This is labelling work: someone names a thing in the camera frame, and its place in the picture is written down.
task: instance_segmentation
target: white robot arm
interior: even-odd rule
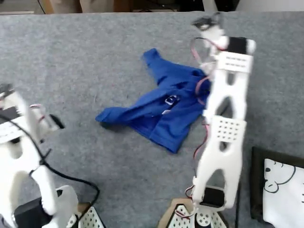
[[[212,214],[233,207],[242,170],[242,145],[246,129],[247,85],[253,65],[256,43],[246,38],[224,35],[220,27],[220,16],[204,17],[193,23],[201,31],[205,47],[210,48],[210,65],[200,63],[204,71],[210,73],[212,82],[206,110],[205,123],[209,126],[206,147],[200,158],[196,176],[193,178],[192,212],[196,223],[201,227],[210,225]],[[234,82],[228,83],[233,75]],[[226,98],[230,99],[232,117],[218,115],[218,110]],[[216,170],[222,170],[225,187],[207,186],[207,181]]]
[[[74,189],[55,189],[37,144],[61,122],[39,105],[28,106],[8,84],[0,85],[0,214],[11,227],[65,228],[77,214]],[[32,177],[41,198],[18,205],[22,180]]]

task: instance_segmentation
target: cartoon drawing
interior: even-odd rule
[[[294,176],[296,167],[276,161],[265,162],[265,185],[264,190],[270,193],[277,193],[280,185],[288,183]]]

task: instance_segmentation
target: table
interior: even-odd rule
[[[155,88],[140,60],[156,47],[164,58],[197,66],[190,13],[104,13],[0,17],[0,80],[12,82],[30,104],[42,103],[66,129],[47,139],[49,163],[98,184],[95,205],[109,228],[152,228],[172,198],[191,185],[192,152],[204,137],[197,121],[177,155],[125,128],[110,131],[95,122],[109,106],[129,106]],[[257,43],[248,88],[247,133],[240,203],[241,228],[263,228],[249,214],[251,147],[258,145],[304,157],[304,12],[225,13],[228,35]],[[54,177],[57,186],[75,187],[81,201],[94,191]],[[32,180],[21,202],[38,196]],[[233,223],[235,211],[224,211]]]

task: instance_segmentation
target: shirt sleeve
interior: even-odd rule
[[[194,76],[199,78],[205,76],[200,69],[175,64],[163,59],[155,48],[146,51],[142,58],[147,64],[149,74],[160,87],[174,86],[178,83],[187,82]]]

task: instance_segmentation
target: blue shirt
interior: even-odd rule
[[[104,109],[95,119],[106,124],[127,125],[142,136],[177,153],[190,125],[204,106],[195,95],[196,84],[206,75],[202,70],[163,59],[156,49],[143,54],[157,88],[143,95],[129,108]],[[210,82],[200,87],[201,100],[207,100]]]

